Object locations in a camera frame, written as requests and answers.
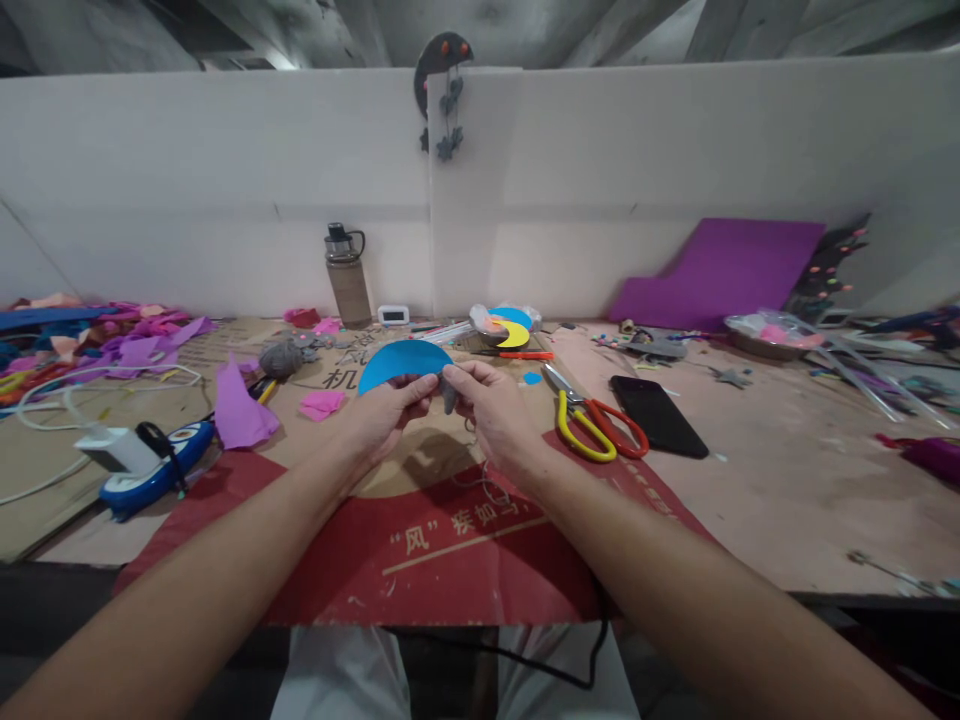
charger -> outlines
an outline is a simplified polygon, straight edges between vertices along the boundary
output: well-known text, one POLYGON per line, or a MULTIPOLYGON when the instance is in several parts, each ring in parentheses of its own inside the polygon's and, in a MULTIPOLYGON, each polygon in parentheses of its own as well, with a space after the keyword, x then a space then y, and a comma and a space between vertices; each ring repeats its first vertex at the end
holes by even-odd
POLYGON ((160 467, 160 456, 130 428, 94 423, 73 446, 118 479, 144 477, 160 467))

smartphone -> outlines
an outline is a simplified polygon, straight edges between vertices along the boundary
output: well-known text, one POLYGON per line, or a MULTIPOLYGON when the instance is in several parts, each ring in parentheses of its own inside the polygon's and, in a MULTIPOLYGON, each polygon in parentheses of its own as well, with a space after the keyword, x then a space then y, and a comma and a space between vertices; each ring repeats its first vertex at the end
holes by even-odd
POLYGON ((702 460, 710 451, 666 391, 655 382, 614 375, 610 387, 620 407, 647 435, 650 447, 702 460))

pants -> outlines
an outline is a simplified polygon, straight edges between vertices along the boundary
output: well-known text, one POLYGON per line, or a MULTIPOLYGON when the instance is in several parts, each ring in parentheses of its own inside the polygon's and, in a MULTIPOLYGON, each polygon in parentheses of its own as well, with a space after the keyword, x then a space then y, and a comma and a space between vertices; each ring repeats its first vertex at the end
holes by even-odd
MULTIPOLYGON (((501 627, 499 644, 586 678, 600 623, 501 627)), ((639 718, 613 633, 597 656, 596 683, 581 690, 498 658, 499 720, 639 718)), ((379 628, 298 627, 271 720, 410 719, 410 688, 396 638, 379 628)))

white cable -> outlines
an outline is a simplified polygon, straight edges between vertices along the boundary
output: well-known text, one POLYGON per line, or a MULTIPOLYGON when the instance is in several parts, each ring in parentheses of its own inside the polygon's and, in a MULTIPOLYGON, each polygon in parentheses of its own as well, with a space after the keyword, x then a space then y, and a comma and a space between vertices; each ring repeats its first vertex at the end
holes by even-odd
MULTIPOLYGON (((134 389, 132 389, 132 390, 129 390, 129 392, 151 392, 151 391, 154 391, 154 390, 176 390, 177 388, 192 387, 192 386, 196 385, 200 380, 203 379, 203 375, 201 375, 200 373, 198 373, 196 370, 191 370, 190 368, 185 367, 185 366, 183 366, 183 365, 150 365, 150 366, 147 366, 147 367, 122 367, 122 368, 110 368, 110 369, 120 369, 120 370, 160 370, 160 369, 171 369, 171 370, 172 370, 172 369, 174 369, 174 368, 177 369, 177 370, 183 370, 184 372, 190 373, 191 375, 194 376, 193 379, 192 379, 190 382, 188 382, 188 383, 176 383, 176 384, 170 384, 170 385, 157 385, 156 387, 149 387, 149 388, 134 388, 134 389)), ((96 368, 81 368, 80 370, 75 370, 75 371, 73 371, 73 372, 67 373, 67 374, 65 374, 65 375, 61 375, 60 377, 53 378, 53 379, 51 379, 51 380, 48 380, 48 381, 45 382, 45 383, 42 383, 42 384, 40 384, 40 385, 37 385, 36 387, 31 388, 30 390, 28 390, 27 393, 20 399, 20 403, 19 403, 19 404, 17 405, 17 407, 14 409, 14 414, 17 416, 17 418, 20 420, 20 422, 22 422, 24 425, 26 425, 26 426, 29 427, 29 428, 33 428, 34 430, 79 430, 79 429, 82 429, 82 428, 84 428, 84 427, 86 427, 86 426, 88 426, 88 425, 91 425, 91 424, 93 424, 93 421, 87 421, 85 424, 82 424, 82 425, 38 425, 37 423, 33 422, 32 420, 29 420, 29 419, 26 417, 25 413, 26 413, 26 412, 29 412, 29 411, 31 411, 31 410, 35 410, 35 409, 36 409, 36 410, 41 410, 41 409, 42 409, 42 410, 51 410, 51 409, 53 409, 53 408, 52 408, 49 404, 45 404, 45 405, 43 405, 43 406, 35 406, 35 407, 27 407, 26 405, 27 405, 27 401, 31 398, 31 396, 33 396, 34 394, 40 392, 40 390, 42 390, 43 388, 45 388, 47 385, 52 385, 52 384, 57 383, 57 382, 62 382, 62 381, 64 381, 64 380, 67 380, 67 379, 72 378, 72 377, 76 377, 76 376, 78 376, 78 375, 85 375, 85 374, 92 373, 92 372, 103 372, 104 369, 105 369, 105 368, 102 368, 102 367, 96 367, 96 368)), ((83 415, 83 413, 81 413, 81 412, 77 409, 77 407, 76 407, 75 405, 73 405, 72 401, 70 400, 70 393, 71 393, 71 392, 73 392, 73 391, 77 391, 77 392, 112 392, 112 391, 119 390, 119 389, 120 389, 120 388, 109 388, 109 387, 95 387, 95 388, 91 388, 91 387, 86 387, 86 386, 83 386, 83 385, 80 385, 80 386, 77 386, 77 387, 72 387, 72 386, 71 386, 70 388, 67 388, 67 389, 66 389, 66 392, 64 392, 64 404, 63 404, 62 406, 58 405, 57 408, 60 409, 60 410, 67 410, 67 411, 70 412, 71 415, 73 415, 73 416, 76 417, 77 419, 81 419, 81 418, 84 418, 84 415, 83 415)))
POLYGON ((46 490, 51 485, 56 485, 61 480, 66 480, 68 477, 70 477, 74 473, 85 468, 87 466, 87 463, 89 462, 90 462, 90 458, 84 455, 83 457, 78 459, 73 465, 68 467, 66 470, 64 470, 61 473, 58 473, 57 475, 54 475, 52 478, 50 478, 46 482, 40 483, 36 487, 30 488, 29 490, 24 490, 22 493, 17 493, 16 495, 11 495, 10 497, 0 498, 0 505, 6 505, 8 503, 12 503, 17 500, 22 500, 25 497, 28 497, 30 495, 33 495, 34 493, 40 492, 41 490, 46 490))

scissors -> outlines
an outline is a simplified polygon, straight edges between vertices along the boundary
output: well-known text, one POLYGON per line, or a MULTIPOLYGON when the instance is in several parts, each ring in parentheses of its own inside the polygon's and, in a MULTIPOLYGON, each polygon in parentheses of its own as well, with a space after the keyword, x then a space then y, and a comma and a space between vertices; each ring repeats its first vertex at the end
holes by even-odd
POLYGON ((550 383, 557 389, 557 393, 560 395, 560 411, 557 414, 557 427, 560 428, 560 434, 563 435, 575 450, 588 460, 599 463, 613 462, 617 458, 618 450, 629 458, 639 460, 650 450, 650 443, 647 441, 646 434, 633 420, 622 412, 614 410, 609 405, 604 405, 599 400, 583 397, 570 386, 570 383, 567 382, 563 375, 558 373, 556 369, 549 364, 543 366, 543 374, 547 376, 550 383), (570 408, 571 405, 585 405, 587 411, 590 413, 590 417, 593 418, 593 422, 591 422, 590 418, 584 415, 583 411, 579 408, 570 408), (568 409, 573 413, 573 417, 577 422, 583 425, 583 427, 596 438, 597 442, 603 446, 604 452, 597 452, 592 448, 588 448, 570 432, 570 426, 567 424, 568 409), (613 423, 611 423, 607 417, 608 415, 619 418, 630 428, 630 431, 637 439, 637 443, 640 445, 639 448, 633 447, 630 440, 624 437, 624 435, 614 427, 613 423))

